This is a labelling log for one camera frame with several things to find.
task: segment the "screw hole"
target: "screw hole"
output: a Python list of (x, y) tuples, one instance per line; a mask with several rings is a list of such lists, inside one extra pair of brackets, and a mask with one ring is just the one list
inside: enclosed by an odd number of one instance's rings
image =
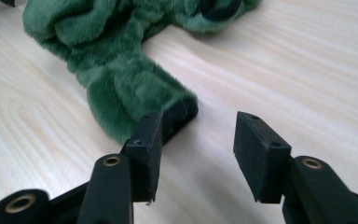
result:
[(21, 195), (20, 197), (8, 203), (5, 207), (5, 211), (10, 214), (19, 213), (31, 207), (31, 205), (33, 205), (35, 201), (36, 197), (34, 196), (34, 194)]
[(133, 141), (133, 144), (141, 146), (144, 142), (142, 142), (142, 140), (135, 140)]
[(280, 146), (281, 146), (281, 143), (273, 142), (273, 143), (271, 143), (271, 145), (272, 145), (273, 147), (280, 147)]
[(116, 166), (120, 163), (120, 158), (118, 157), (109, 157), (103, 161), (103, 165), (105, 166)]
[(314, 159), (304, 159), (303, 164), (308, 166), (311, 169), (319, 170), (322, 169), (322, 164)]

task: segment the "green plush toy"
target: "green plush toy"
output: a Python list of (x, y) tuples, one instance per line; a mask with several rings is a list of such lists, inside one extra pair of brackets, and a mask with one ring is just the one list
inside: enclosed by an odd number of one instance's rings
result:
[(196, 95), (148, 59), (141, 44), (170, 24), (221, 30), (259, 0), (29, 0), (25, 32), (67, 61), (101, 127), (123, 143), (138, 120), (165, 112), (165, 140), (193, 119)]

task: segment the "table surface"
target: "table surface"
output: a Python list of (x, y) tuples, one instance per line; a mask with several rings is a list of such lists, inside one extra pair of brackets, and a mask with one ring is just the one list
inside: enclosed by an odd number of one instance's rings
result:
[[(0, 200), (35, 188), (54, 198), (121, 146), (66, 64), (23, 32), (17, 3), (0, 3)], [(263, 0), (217, 35), (170, 26), (143, 48), (200, 112), (163, 148), (157, 200), (134, 205), (135, 223), (284, 223), (280, 204), (255, 203), (235, 160), (238, 111), (358, 193), (358, 1)]]

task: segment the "wooden table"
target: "wooden table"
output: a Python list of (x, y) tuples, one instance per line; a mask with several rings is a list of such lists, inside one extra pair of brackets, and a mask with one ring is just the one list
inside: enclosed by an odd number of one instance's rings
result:
[[(26, 1), (0, 3), (0, 200), (19, 189), (54, 198), (118, 153), (66, 64), (22, 30)], [(135, 223), (283, 223), (255, 203), (234, 158), (237, 111), (328, 162), (358, 193), (358, 1), (264, 0), (217, 35), (168, 27), (147, 55), (194, 91), (200, 113), (162, 153), (157, 200)]]

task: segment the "light wood surface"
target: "light wood surface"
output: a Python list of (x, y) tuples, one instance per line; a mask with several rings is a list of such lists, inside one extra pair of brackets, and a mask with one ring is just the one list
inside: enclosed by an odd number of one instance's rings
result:
[[(64, 62), (22, 30), (25, 0), (0, 3), (0, 200), (20, 189), (54, 198), (118, 153)], [(237, 111), (328, 162), (358, 193), (358, 1), (264, 0), (218, 35), (170, 26), (147, 55), (194, 91), (200, 113), (163, 148), (157, 200), (135, 223), (283, 223), (255, 203), (232, 148)]]

